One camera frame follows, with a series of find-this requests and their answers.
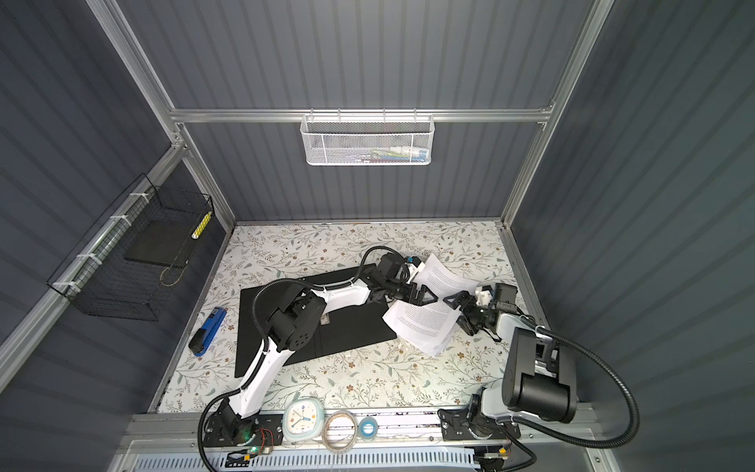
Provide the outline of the white printed paper stack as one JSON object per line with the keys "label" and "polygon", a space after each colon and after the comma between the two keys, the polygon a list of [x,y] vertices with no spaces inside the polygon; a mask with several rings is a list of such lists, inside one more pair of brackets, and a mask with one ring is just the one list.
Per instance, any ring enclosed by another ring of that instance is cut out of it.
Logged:
{"label": "white printed paper stack", "polygon": [[438,296],[438,301],[425,306],[395,301],[383,315],[383,321],[400,338],[424,354],[436,357],[449,344],[460,315],[458,309],[444,303],[444,298],[463,291],[473,295],[479,282],[455,275],[435,254],[430,255],[414,281],[420,287],[428,287]]}

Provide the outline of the blue folder black inside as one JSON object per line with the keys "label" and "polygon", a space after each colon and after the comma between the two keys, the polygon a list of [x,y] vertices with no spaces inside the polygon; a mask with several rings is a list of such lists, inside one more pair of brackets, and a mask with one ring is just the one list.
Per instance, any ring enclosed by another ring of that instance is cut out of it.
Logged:
{"label": "blue folder black inside", "polygon": [[387,302],[368,300],[368,272],[376,266],[243,289],[235,376],[261,373],[265,350],[291,351],[290,365],[395,339],[383,321]]}

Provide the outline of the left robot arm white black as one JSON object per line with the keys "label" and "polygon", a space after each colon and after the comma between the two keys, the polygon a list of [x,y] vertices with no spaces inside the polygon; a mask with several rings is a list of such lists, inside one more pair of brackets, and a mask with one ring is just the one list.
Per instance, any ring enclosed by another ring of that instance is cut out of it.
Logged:
{"label": "left robot arm white black", "polygon": [[421,262],[374,246],[346,280],[322,285],[279,278],[262,286],[251,302],[252,321],[261,336],[258,353],[238,387],[211,399],[200,415],[197,448],[204,468],[215,469],[206,453],[213,439],[222,446],[245,448],[267,437],[258,423],[263,398],[285,362],[310,342],[324,315],[381,297],[418,307],[438,301],[434,290],[414,280]]}

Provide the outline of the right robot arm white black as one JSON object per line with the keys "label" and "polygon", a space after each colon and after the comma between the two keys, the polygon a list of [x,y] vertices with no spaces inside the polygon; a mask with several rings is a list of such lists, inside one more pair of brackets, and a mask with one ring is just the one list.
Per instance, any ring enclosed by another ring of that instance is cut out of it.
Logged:
{"label": "right robot arm white black", "polygon": [[[438,411],[444,440],[499,440],[504,448],[515,446],[526,455],[523,461],[511,464],[506,450],[476,448],[475,460],[485,471],[517,471],[536,463],[535,452],[520,440],[522,427],[593,450],[611,450],[630,443],[639,432],[641,417],[637,400],[625,381],[596,353],[525,314],[511,300],[513,291],[512,286],[497,283],[480,286],[475,292],[459,291],[442,300],[458,312],[457,322],[466,334],[487,332],[509,345],[501,379],[481,387],[465,407]],[[576,416],[579,356],[602,370],[626,403],[628,424],[613,438],[588,440],[552,428],[552,424],[568,424]]]}

